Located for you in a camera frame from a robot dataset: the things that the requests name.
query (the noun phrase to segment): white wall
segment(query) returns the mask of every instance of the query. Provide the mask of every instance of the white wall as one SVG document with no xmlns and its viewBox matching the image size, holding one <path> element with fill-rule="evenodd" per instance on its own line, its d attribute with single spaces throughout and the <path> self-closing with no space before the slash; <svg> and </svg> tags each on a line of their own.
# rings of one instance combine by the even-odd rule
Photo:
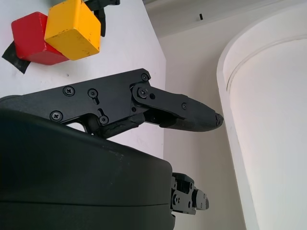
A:
<svg viewBox="0 0 307 230">
<path fill-rule="evenodd" d="M 146 4 L 146 9 L 157 36 L 163 37 L 282 2 L 287 0 L 156 0 Z"/>
<path fill-rule="evenodd" d="M 293 3 L 283 1 L 160 37 L 167 61 L 166 90 L 184 93 L 221 113 L 216 68 L 223 49 L 252 22 Z M 259 229 L 249 187 L 243 189 L 241 197 L 238 194 L 236 176 L 246 175 L 235 176 L 225 126 L 208 133 L 165 130 L 164 158 L 171 162 L 174 171 L 195 179 L 196 186 L 208 194 L 210 201 L 210 209 L 198 212 L 196 217 L 177 214 L 177 230 L 188 226 L 197 230 L 242 230 L 245 223 L 249 230 Z M 247 202 L 245 219 L 240 198 Z"/>
</svg>

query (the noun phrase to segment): curved white panel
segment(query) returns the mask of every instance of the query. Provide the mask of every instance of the curved white panel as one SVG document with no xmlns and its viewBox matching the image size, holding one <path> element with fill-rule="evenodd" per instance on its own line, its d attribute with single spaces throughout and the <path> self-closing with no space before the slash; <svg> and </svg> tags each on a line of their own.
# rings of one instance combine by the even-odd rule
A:
<svg viewBox="0 0 307 230">
<path fill-rule="evenodd" d="M 247 229 L 307 229 L 307 4 L 228 44 L 217 78 Z"/>
</svg>

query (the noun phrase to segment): screw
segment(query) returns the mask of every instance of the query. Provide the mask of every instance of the screw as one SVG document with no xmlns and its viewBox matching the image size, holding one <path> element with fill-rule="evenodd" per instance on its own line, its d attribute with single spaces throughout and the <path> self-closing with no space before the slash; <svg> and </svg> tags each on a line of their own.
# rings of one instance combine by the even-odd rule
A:
<svg viewBox="0 0 307 230">
<path fill-rule="evenodd" d="M 71 86 L 66 86 L 63 89 L 63 93 L 65 94 L 65 96 L 71 97 L 75 94 L 75 90 Z"/>
<path fill-rule="evenodd" d="M 178 202 L 178 197 L 177 197 L 177 195 L 175 194 L 175 195 L 173 196 L 173 205 L 176 205 L 177 202 Z"/>
<path fill-rule="evenodd" d="M 62 119 L 63 119 L 63 115 L 61 112 L 59 111 L 53 111 L 51 114 L 50 114 L 50 119 L 52 121 L 57 121 L 57 122 L 60 122 Z"/>
<path fill-rule="evenodd" d="M 90 89 L 87 93 L 91 98 L 95 98 L 98 96 L 98 92 L 95 89 Z"/>
<path fill-rule="evenodd" d="M 142 80 L 148 81 L 148 75 L 146 73 L 142 74 Z"/>
<path fill-rule="evenodd" d="M 141 98 L 146 98 L 148 95 L 147 89 L 146 88 L 139 88 L 138 94 Z"/>
<path fill-rule="evenodd" d="M 99 118 L 99 121 L 100 121 L 100 123 L 101 123 L 102 125 L 106 125 L 106 124 L 109 122 L 109 118 L 106 117 L 106 116 L 101 116 L 101 117 Z"/>
<path fill-rule="evenodd" d="M 184 110 L 186 110 L 186 109 L 187 109 L 187 103 L 182 103 L 182 108 L 183 108 Z"/>
</svg>

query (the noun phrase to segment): red cube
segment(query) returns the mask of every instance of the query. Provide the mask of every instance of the red cube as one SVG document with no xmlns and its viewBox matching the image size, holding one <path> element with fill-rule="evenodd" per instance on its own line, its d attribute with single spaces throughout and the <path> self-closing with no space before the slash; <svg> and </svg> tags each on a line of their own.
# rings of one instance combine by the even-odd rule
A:
<svg viewBox="0 0 307 230">
<path fill-rule="evenodd" d="M 69 60 L 45 42 L 47 16 L 35 12 L 12 22 L 17 57 L 45 65 Z"/>
</svg>

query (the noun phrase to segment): yellow block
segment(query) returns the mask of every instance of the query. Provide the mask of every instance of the yellow block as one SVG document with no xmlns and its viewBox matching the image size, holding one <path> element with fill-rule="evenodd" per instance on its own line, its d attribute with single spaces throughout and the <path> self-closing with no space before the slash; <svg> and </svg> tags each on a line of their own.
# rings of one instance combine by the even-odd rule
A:
<svg viewBox="0 0 307 230">
<path fill-rule="evenodd" d="M 51 7 L 45 41 L 70 60 L 99 53 L 99 20 L 82 0 L 66 0 Z"/>
</svg>

